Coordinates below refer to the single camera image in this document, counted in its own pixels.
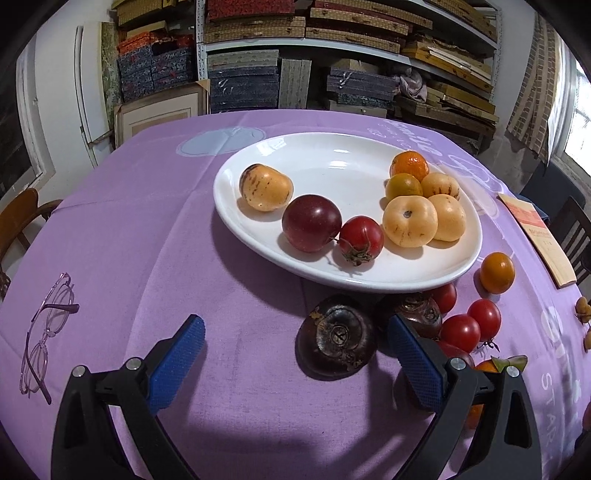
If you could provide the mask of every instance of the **table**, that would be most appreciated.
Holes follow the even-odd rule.
[[[24,459],[49,478],[61,395],[75,365],[119,368],[171,336],[190,313],[206,346],[173,405],[159,417],[203,480],[392,478],[429,418],[409,406],[398,362],[381,353],[336,382],[307,378],[294,338],[334,289],[288,273],[242,245],[215,212],[212,184],[236,151],[293,132],[361,135],[422,152],[453,173],[482,221],[482,252],[457,284],[453,313],[480,297],[475,272],[493,251],[510,255],[517,279],[498,298],[503,357],[524,354],[546,476],[574,448],[591,398],[585,328],[573,314],[576,286],[557,291],[520,227],[496,200],[506,186],[438,133],[394,121],[316,111],[209,115],[142,131],[116,150],[55,211],[22,260],[0,310],[0,421]],[[48,406],[21,395],[30,319],[63,271],[80,311],[49,339]],[[372,295],[358,296],[370,304]],[[490,354],[475,354],[481,361]],[[120,415],[116,424],[142,475]],[[469,437],[445,471],[457,471]]]

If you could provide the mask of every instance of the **oval plate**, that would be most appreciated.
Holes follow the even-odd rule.
[[[386,237],[384,250],[375,261],[354,267],[345,261],[334,242],[317,254],[293,248],[282,233],[283,209],[257,212],[242,200],[238,189],[244,169],[262,163],[292,179],[293,198],[309,193],[322,195],[340,209],[343,223],[365,215],[381,224],[388,170],[392,159],[402,151],[369,138],[322,132],[263,140],[235,153],[217,172],[213,184],[216,209],[244,244],[309,280],[376,293],[436,288],[467,272],[482,246],[480,219],[463,191],[460,203],[466,211],[466,233],[459,241],[432,241],[425,247],[400,248]]]

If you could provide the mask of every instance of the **checkered curtain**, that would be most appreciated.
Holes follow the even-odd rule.
[[[548,157],[548,118],[557,82],[556,31],[536,14],[521,91],[507,130],[535,155]]]

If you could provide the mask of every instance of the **white shelf board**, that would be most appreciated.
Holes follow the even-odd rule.
[[[440,29],[447,31],[453,30],[452,33],[454,38],[461,36],[464,37],[463,39],[465,42],[471,40],[472,42],[478,43],[478,50],[480,51],[475,53],[486,53],[492,56],[494,51],[498,48],[497,43],[484,35],[484,33],[478,31],[473,26],[468,25],[450,12],[439,8],[437,5],[430,4],[425,0],[385,0],[384,3],[386,5],[392,5],[393,7],[412,11],[412,13],[433,20],[434,27],[440,27]],[[412,8],[409,4],[414,4],[416,7]]]
[[[269,46],[296,46],[296,47],[318,47],[318,48],[333,48],[335,50],[346,50],[354,51],[356,53],[362,53],[365,55],[372,55],[374,57],[380,57],[382,59],[396,61],[405,65],[410,65],[418,70],[424,70],[425,72],[438,75],[446,80],[460,85],[461,87],[477,94],[489,98],[489,94],[480,90],[478,87],[471,83],[462,80],[445,70],[429,65],[421,60],[410,59],[404,55],[397,53],[391,53],[385,50],[379,50],[378,48],[364,47],[363,45],[357,45],[354,43],[346,43],[334,40],[320,40],[318,38],[247,38],[243,40],[230,40],[217,43],[208,43],[205,45],[207,53],[212,53],[219,50],[230,50],[232,48],[256,48],[256,47],[269,47]]]

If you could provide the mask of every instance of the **framed picture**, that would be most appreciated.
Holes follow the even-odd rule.
[[[209,113],[209,80],[147,95],[115,108],[115,147],[154,125]]]

